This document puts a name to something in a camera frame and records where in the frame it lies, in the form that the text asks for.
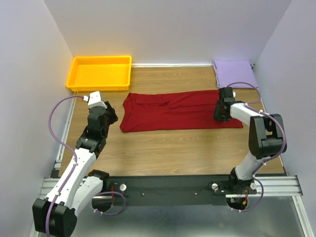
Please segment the red t shirt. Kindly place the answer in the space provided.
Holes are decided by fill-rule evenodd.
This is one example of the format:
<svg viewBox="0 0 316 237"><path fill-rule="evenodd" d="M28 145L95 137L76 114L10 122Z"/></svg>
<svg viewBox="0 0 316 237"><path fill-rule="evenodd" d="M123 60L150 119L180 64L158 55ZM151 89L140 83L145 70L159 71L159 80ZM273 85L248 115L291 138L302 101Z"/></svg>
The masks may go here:
<svg viewBox="0 0 316 237"><path fill-rule="evenodd" d="M242 122L213 118L217 90L200 90L167 94L129 93L123 102L124 133L155 130L243 128Z"/></svg>

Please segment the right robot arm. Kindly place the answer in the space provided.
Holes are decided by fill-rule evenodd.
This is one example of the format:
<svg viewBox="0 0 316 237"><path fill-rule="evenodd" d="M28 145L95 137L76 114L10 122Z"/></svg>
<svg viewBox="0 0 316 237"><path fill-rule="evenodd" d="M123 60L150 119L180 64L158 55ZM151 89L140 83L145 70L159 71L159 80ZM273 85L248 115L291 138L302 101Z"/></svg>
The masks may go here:
<svg viewBox="0 0 316 237"><path fill-rule="evenodd" d="M237 194L250 186L262 166L286 151L283 119L280 114L267 114L243 101L237 101L231 87L223 87L218 91L219 99L213 118L224 122L237 119L249 126L249 152L231 170L228 181L220 184L220 187Z"/></svg>

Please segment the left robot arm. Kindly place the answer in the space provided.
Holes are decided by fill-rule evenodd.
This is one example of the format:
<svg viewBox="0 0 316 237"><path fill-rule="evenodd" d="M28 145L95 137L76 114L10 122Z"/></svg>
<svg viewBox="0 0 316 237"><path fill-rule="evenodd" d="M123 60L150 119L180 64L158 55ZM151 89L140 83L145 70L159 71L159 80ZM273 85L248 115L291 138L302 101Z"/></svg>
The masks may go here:
<svg viewBox="0 0 316 237"><path fill-rule="evenodd" d="M46 197L37 198L32 206L36 231L49 237L71 236L87 199L109 191L109 182L103 178L91 176L91 184L81 183L105 147L110 125L117 120L108 101L96 102L89 108L87 126L77 140L68 167Z"/></svg>

